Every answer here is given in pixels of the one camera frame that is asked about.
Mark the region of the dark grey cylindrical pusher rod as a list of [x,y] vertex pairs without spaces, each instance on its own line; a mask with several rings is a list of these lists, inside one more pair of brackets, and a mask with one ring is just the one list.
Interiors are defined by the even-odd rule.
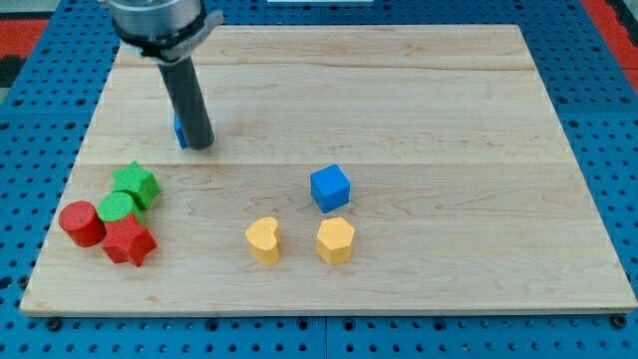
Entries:
[[191,58],[159,65],[159,71],[185,143],[193,150],[209,148],[214,133]]

